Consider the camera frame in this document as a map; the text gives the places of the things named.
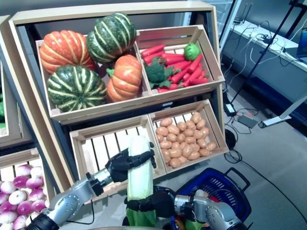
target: onion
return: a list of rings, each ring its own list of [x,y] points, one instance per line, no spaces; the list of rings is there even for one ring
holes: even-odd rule
[[[26,183],[29,178],[27,176],[17,176],[13,180],[13,185],[15,188],[26,188]]]
[[[28,164],[18,166],[15,171],[18,176],[28,176],[31,173],[32,167]]]
[[[0,230],[13,230],[13,223],[2,224]]]
[[[27,199],[27,193],[25,191],[18,190],[10,195],[9,202],[12,205],[18,205],[26,199]]]
[[[43,171],[41,166],[36,166],[33,169],[31,169],[31,177],[41,177],[43,176]]]
[[[17,212],[20,215],[28,215],[30,212],[32,212],[32,202],[31,201],[23,201],[21,202],[17,207]]]
[[[7,201],[8,199],[9,199],[9,195],[8,195],[8,194],[5,194],[5,193],[0,192],[0,205],[1,205],[4,201]]]
[[[32,211],[34,212],[40,212],[41,210],[43,210],[43,208],[46,208],[45,201],[44,200],[34,201],[31,208]]]
[[[36,201],[39,199],[43,199],[44,198],[44,193],[43,193],[43,189],[42,188],[36,188],[33,189],[32,192],[29,195],[29,200],[31,201]]]
[[[13,186],[13,183],[10,181],[3,182],[1,184],[0,189],[3,193],[6,193],[6,194],[11,194],[12,192],[16,190],[16,188]]]
[[[21,228],[26,227],[25,221],[27,220],[27,216],[19,216],[16,218],[16,220],[13,223],[14,230],[18,230]]]
[[[8,211],[4,212],[0,215],[0,223],[1,224],[9,224],[12,223],[17,218],[17,213]]]
[[[12,205],[9,201],[4,201],[0,206],[0,213],[8,212],[8,211],[15,211],[17,205]]]
[[[44,180],[41,177],[30,178],[29,180],[27,180],[27,183],[26,183],[28,188],[39,188],[43,186],[43,184],[44,184]]]

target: black cable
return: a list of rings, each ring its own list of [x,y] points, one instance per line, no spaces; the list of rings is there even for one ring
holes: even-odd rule
[[[231,154],[231,152],[228,153],[224,153],[224,158],[226,161],[228,161],[229,163],[232,164],[237,164],[239,162],[244,163],[245,165],[247,165],[248,167],[250,167],[254,172],[256,172],[259,176],[261,176],[264,180],[266,180],[267,182],[269,182],[271,185],[273,185],[273,187],[275,187],[292,205],[293,207],[298,211],[298,213],[300,214],[300,216],[304,219],[304,222],[307,224],[307,219],[304,217],[303,213],[298,209],[298,207],[286,196],[285,193],[283,193],[282,190],[280,190],[273,182],[271,182],[268,178],[266,178],[264,175],[262,175],[258,170],[256,170],[253,166],[251,166],[249,163],[245,162],[242,158],[242,154],[233,149],[233,151],[237,154],[238,157],[235,157]],[[230,158],[233,159],[233,161],[230,161],[229,159],[227,159],[226,155],[230,156]]]
[[[84,222],[78,222],[78,221],[73,221],[73,220],[67,220],[66,222],[69,222],[69,223],[75,223],[75,224],[83,224],[83,225],[91,225],[94,223],[95,221],[95,213],[94,213],[94,204],[93,204],[93,201],[91,200],[91,206],[92,206],[92,215],[93,215],[93,220],[91,223],[84,223]]]

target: gray floor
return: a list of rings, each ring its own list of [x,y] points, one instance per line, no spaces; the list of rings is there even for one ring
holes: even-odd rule
[[[233,72],[230,72],[227,81],[234,75]],[[232,87],[237,89],[241,81],[242,79],[237,77]],[[229,99],[234,94],[234,89],[229,88]],[[234,105],[236,109],[259,109],[260,113],[257,117],[260,119],[273,115],[261,102],[245,91],[242,91],[237,97]],[[234,125],[241,132],[248,131],[246,126],[238,122],[235,122]],[[264,129],[255,126],[251,134],[239,134],[235,149],[242,153],[244,161],[275,183],[307,217],[307,138],[305,136],[287,123],[276,124]],[[222,172],[235,167],[250,181],[251,186],[245,191],[245,194],[252,207],[252,212],[245,224],[249,225],[253,222],[251,230],[307,230],[307,225],[298,212],[272,185],[243,163],[235,165],[228,163],[223,155],[159,179],[155,181],[155,184],[177,190],[187,180],[207,167]],[[116,194],[96,202],[94,204],[95,222],[92,225],[67,224],[62,229],[83,230],[121,225],[125,216],[125,205],[123,204],[125,197],[125,193]],[[85,222],[91,221],[91,218],[88,205],[82,207],[76,217]]]

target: orange pumpkin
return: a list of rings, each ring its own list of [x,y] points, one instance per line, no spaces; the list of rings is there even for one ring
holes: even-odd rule
[[[52,74],[57,67],[64,65],[81,65],[94,70],[94,61],[86,47],[86,38],[77,32],[53,31],[44,37],[39,49],[42,65]]]
[[[114,69],[107,69],[111,76],[107,85],[107,94],[111,101],[120,102],[132,99],[139,91],[142,81],[141,64],[132,55],[121,56]]]

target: basket handle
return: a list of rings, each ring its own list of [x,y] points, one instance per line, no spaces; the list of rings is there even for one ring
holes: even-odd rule
[[[248,179],[246,179],[245,176],[243,176],[242,173],[240,173],[237,169],[231,167],[230,169],[227,170],[227,172],[224,173],[225,176],[227,176],[227,174],[229,174],[230,171],[233,171],[234,173],[236,173],[239,177],[241,177],[241,179],[246,183],[244,188],[241,188],[241,190],[244,192],[249,186],[250,186],[250,182]]]

